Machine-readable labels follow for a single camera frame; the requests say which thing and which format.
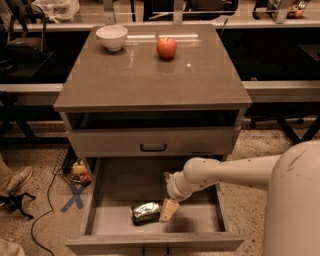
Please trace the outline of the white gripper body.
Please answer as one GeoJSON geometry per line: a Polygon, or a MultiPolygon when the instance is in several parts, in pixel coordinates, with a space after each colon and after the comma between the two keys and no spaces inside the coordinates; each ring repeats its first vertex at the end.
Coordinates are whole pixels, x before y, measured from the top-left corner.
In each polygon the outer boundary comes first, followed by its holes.
{"type": "Polygon", "coordinates": [[[166,182],[167,194],[171,199],[182,202],[188,199],[193,190],[184,176],[183,172],[171,173],[172,176],[168,182],[166,182]]]}

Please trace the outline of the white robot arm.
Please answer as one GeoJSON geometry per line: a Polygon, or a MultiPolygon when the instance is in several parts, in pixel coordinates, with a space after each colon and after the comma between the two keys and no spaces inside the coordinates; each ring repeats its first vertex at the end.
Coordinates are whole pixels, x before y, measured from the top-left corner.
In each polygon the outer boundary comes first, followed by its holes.
{"type": "Polygon", "coordinates": [[[219,182],[267,192],[263,256],[320,256],[320,142],[294,145],[280,155],[220,162],[191,158],[167,173],[169,197],[160,220],[167,222],[179,203],[219,182]]]}

